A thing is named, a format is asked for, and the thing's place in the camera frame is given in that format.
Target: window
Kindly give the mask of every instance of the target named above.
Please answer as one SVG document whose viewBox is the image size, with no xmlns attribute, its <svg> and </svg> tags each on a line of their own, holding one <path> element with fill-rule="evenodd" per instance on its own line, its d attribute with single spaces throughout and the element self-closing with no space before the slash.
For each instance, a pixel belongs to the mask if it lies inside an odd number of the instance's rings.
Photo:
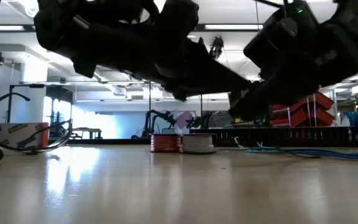
<svg viewBox="0 0 358 224">
<path fill-rule="evenodd" d="M 59 122 L 67 121 L 71 115 L 71 103 L 66 101 L 59 102 Z"/>
<path fill-rule="evenodd" d="M 50 117 L 52 115 L 52 99 L 51 97 L 44 97 L 44 112 L 42 115 L 42 122 L 50 124 Z"/>
</svg>

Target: metal rack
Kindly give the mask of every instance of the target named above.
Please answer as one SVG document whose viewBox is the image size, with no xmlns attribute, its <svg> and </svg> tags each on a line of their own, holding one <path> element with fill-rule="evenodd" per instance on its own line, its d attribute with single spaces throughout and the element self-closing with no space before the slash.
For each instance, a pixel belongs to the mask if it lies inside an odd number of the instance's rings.
<svg viewBox="0 0 358 224">
<path fill-rule="evenodd" d="M 324 128 L 252 128 L 252 129 L 195 129 L 192 133 L 215 134 L 214 145 L 237 146 L 235 137 L 246 146 L 262 142 L 266 146 L 282 147 L 354 147 L 358 145 L 352 127 Z"/>
</svg>

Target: spool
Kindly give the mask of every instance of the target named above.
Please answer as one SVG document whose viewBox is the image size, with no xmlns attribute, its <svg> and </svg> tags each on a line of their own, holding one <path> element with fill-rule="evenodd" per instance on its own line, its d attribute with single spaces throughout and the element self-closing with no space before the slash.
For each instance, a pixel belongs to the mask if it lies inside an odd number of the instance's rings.
<svg viewBox="0 0 358 224">
<path fill-rule="evenodd" d="M 181 137 L 177 134 L 153 134 L 151 152 L 180 152 Z"/>
<path fill-rule="evenodd" d="M 187 134 L 182 138 L 180 152 L 185 154 L 213 154 L 212 134 Z"/>
</svg>

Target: ceiling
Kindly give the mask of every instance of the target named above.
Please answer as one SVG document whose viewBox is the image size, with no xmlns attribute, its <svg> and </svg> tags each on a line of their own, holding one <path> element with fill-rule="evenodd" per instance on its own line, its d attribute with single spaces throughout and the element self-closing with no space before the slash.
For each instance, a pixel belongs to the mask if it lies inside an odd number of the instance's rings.
<svg viewBox="0 0 358 224">
<path fill-rule="evenodd" d="M 261 24 L 274 11 L 275 8 L 256 3 L 252 0 L 194 0 L 200 5 L 199 17 L 200 24 Z M 162 7 L 164 0 L 155 0 L 159 8 Z M 332 0 L 309 0 L 313 12 L 319 21 L 329 19 L 336 5 Z M 32 25 L 32 16 L 37 10 L 36 0 L 2 0 L 0 5 L 0 25 Z M 216 36 L 224 39 L 224 53 L 219 58 L 219 62 L 241 74 L 244 78 L 251 80 L 258 79 L 259 68 L 257 68 L 242 53 L 242 49 L 255 37 L 256 32 L 192 32 L 194 41 L 204 38 L 205 43 L 212 43 Z M 64 77 L 69 81 L 89 80 L 76 74 L 72 63 L 67 58 L 61 57 L 51 52 L 47 52 L 37 42 L 35 32 L 0 32 L 1 44 L 16 44 L 26 46 L 36 57 L 43 58 L 50 64 L 48 78 L 56 80 Z M 99 74 L 104 80 L 126 81 L 129 76 L 105 68 L 98 68 Z M 353 84 L 340 84 L 335 87 L 340 89 L 350 89 L 357 86 Z M 82 86 L 77 87 L 77 91 L 109 91 L 103 86 Z"/>
</svg>

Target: wire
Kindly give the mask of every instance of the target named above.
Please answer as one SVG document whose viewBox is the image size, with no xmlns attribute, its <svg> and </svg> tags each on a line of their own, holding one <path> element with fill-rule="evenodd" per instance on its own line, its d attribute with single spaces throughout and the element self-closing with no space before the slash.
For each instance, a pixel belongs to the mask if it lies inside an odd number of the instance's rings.
<svg viewBox="0 0 358 224">
<path fill-rule="evenodd" d="M 255 8 L 256 8 L 256 23 L 258 24 L 258 31 L 259 31 L 259 9 L 258 9 L 257 1 L 255 1 Z"/>
<path fill-rule="evenodd" d="M 38 135 L 39 133 L 42 133 L 42 132 L 44 132 L 44 131 L 47 131 L 47 130 L 52 129 L 52 128 L 57 127 L 57 126 L 62 126 L 62 125 L 66 124 L 66 123 L 69 123 L 69 122 L 70 122 L 70 120 L 68 120 L 68 121 L 63 121 L 63 122 L 59 122 L 59 123 L 53 123 L 53 124 L 51 124 L 51 125 L 50 125 L 49 127 L 47 127 L 47 128 L 43 128 L 43 129 L 41 129 L 41 130 L 36 131 L 34 134 L 32 134 L 30 137 L 28 137 L 28 138 L 24 141 L 22 147 L 25 147 L 25 146 L 29 143 L 29 141 L 31 141 L 31 139 L 34 138 L 34 137 L 35 137 L 36 135 Z"/>
<path fill-rule="evenodd" d="M 287 9 L 288 9 L 288 0 L 283 0 L 284 1 L 284 17 L 287 18 Z"/>
<path fill-rule="evenodd" d="M 142 128 L 142 129 L 140 129 L 138 132 L 136 132 L 136 136 L 141 132 L 141 131 L 143 131 L 144 130 L 144 128 Z"/>
<path fill-rule="evenodd" d="M 157 123 L 155 125 L 157 125 L 158 133 L 161 134 L 160 126 Z"/>
<path fill-rule="evenodd" d="M 262 143 L 257 143 L 257 148 L 246 148 L 241 146 L 238 141 L 239 137 L 235 137 L 234 141 L 239 146 L 240 149 L 243 149 L 245 152 L 250 153 L 265 153 L 265 154 L 291 154 L 293 156 L 315 159 L 320 157 L 336 157 L 340 159 L 357 159 L 358 152 L 335 152 L 324 149 L 283 149 L 280 147 L 265 147 Z"/>
</svg>

